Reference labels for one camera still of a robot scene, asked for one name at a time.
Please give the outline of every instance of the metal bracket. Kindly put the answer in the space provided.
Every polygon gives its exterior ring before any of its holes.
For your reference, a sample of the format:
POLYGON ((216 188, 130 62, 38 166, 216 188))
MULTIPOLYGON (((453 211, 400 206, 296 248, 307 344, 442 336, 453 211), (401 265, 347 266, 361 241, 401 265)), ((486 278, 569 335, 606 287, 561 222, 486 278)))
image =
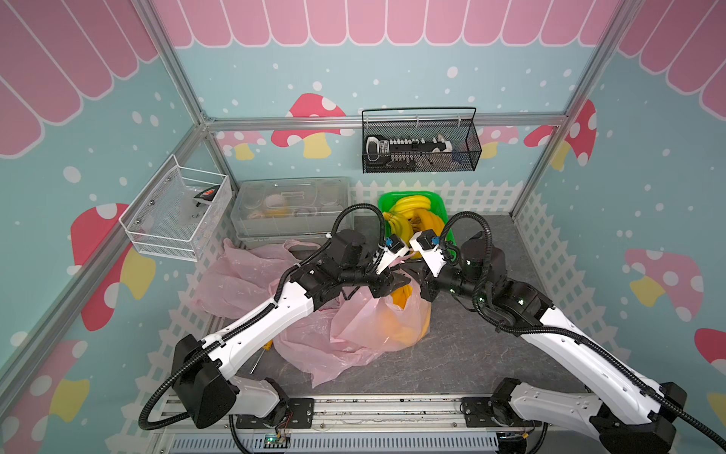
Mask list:
MULTIPOLYGON (((290 416, 287 417, 287 423, 283 422, 280 426, 286 429, 310 429, 313 424, 313 412, 315 409, 314 399, 290 399, 290 416)), ((270 429, 264 422, 264 418, 258 418, 253 415, 237 415, 238 429, 270 429)))
MULTIPOLYGON (((489 397, 462 397, 461 411, 464 413, 467 427, 506 427, 494 420, 494 414, 489 407, 489 397)), ((539 421, 525 421, 515 418, 514 427, 541 426, 539 421)))

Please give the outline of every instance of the white picket fence graphic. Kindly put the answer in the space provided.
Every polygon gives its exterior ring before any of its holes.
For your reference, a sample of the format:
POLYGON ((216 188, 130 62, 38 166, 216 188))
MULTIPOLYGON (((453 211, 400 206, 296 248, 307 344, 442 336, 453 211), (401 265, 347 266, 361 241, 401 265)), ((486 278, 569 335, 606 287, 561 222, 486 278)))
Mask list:
POLYGON ((494 182, 489 182, 482 186, 478 181, 471 186, 467 186, 464 182, 452 186, 448 181, 441 186, 438 186, 436 182, 424 186, 419 181, 416 181, 413 185, 401 182, 400 185, 396 186, 391 184, 390 181, 384 185, 379 185, 374 181, 369 186, 364 186, 363 183, 358 181, 354 186, 351 186, 351 199, 354 203, 372 203, 376 205, 378 198, 386 192, 426 190, 439 194, 444 200, 449 213, 485 211, 505 214, 512 210, 514 202, 522 191, 522 186, 522 182, 514 186, 510 186, 509 182, 504 182, 501 186, 495 186, 494 182))
MULTIPOLYGON (((208 241, 207 246, 204 248, 204 252, 202 253, 200 260, 195 264, 194 274, 187 275, 187 289, 185 291, 178 292, 179 308, 169 311, 171 324, 168 329, 159 331, 159 338, 161 342, 158 350, 150 352, 147 355, 149 357, 151 367, 149 368, 149 373, 147 373, 146 376, 138 377, 136 379, 136 387, 139 389, 139 394, 136 396, 136 400, 121 408, 121 413, 126 419, 121 431, 105 440, 106 447, 108 447, 112 454, 147 452, 148 445, 151 441, 151 432, 142 431, 139 428, 139 413, 141 413, 144 403, 146 403, 151 394, 156 391, 156 389, 171 373, 171 361, 176 343, 187 334, 193 334, 195 338, 201 339, 206 335, 209 324, 218 320, 216 317, 212 317, 205 312, 196 312, 192 309, 189 302, 192 300, 197 284, 201 280, 204 272, 221 255, 223 251, 222 240, 225 238, 236 237, 234 227, 229 219, 228 211, 222 217, 216 231, 212 234, 212 238, 208 241), (161 370, 159 374, 160 378, 155 380, 154 376, 157 375, 159 370, 161 370)), ((160 418, 161 412, 159 410, 154 410, 150 416, 151 421, 156 421, 160 418)))
POLYGON ((576 256, 567 254, 567 241, 560 241, 560 229, 552 226, 554 216, 547 215, 542 194, 533 193, 522 209, 517 228, 537 269, 547 294, 575 325, 620 360, 627 361, 630 350, 618 346, 616 326, 603 320, 605 307, 592 300, 595 289, 586 287, 585 271, 575 268, 576 256))

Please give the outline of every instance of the pink plastic bag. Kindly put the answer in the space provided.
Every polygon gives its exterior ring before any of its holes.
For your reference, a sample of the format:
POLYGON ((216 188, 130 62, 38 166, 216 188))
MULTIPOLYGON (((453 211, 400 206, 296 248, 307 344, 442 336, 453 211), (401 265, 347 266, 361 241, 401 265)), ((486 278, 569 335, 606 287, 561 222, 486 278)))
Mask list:
POLYGON ((366 365, 383 354, 352 342, 330 341, 330 323, 338 313, 338 302, 293 323, 274 338, 275 350, 290 364, 312 374, 312 386, 333 380, 345 369, 366 365))
POLYGON ((288 240, 248 251, 225 238, 224 253, 204 273, 192 305, 218 317, 242 317, 272 296, 269 286, 299 262, 288 250, 296 245, 319 246, 288 240))
POLYGON ((403 309, 393 303, 393 297, 373 298, 368 287, 361 287, 350 301, 341 304, 330 326, 331 340, 384 352, 396 352, 418 342, 428 332, 431 303, 421 298, 421 287, 415 280, 409 285, 412 294, 403 309))

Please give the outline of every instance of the bunch of bananas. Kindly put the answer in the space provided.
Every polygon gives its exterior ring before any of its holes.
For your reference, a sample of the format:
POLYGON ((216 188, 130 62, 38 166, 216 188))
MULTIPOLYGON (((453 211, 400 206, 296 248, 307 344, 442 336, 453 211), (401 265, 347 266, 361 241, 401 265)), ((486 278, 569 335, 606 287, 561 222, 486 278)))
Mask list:
POLYGON ((391 226, 391 233, 401 238, 407 246, 415 232, 433 230, 437 235, 444 229, 444 221, 431 213, 431 200, 425 195, 410 195, 399 199, 383 217, 391 226))

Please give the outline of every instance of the ventilation grille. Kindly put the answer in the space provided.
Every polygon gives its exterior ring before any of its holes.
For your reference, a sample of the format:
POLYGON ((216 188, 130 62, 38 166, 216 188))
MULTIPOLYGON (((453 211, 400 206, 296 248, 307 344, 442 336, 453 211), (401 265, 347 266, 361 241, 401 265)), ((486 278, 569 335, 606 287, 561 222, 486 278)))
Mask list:
MULTIPOLYGON (((494 432, 445 434, 292 434, 288 449, 264 448, 264 435, 245 436, 240 441, 250 451, 261 453, 443 453, 497 450, 494 432)), ((170 454, 238 453, 230 434, 179 434, 170 454)))

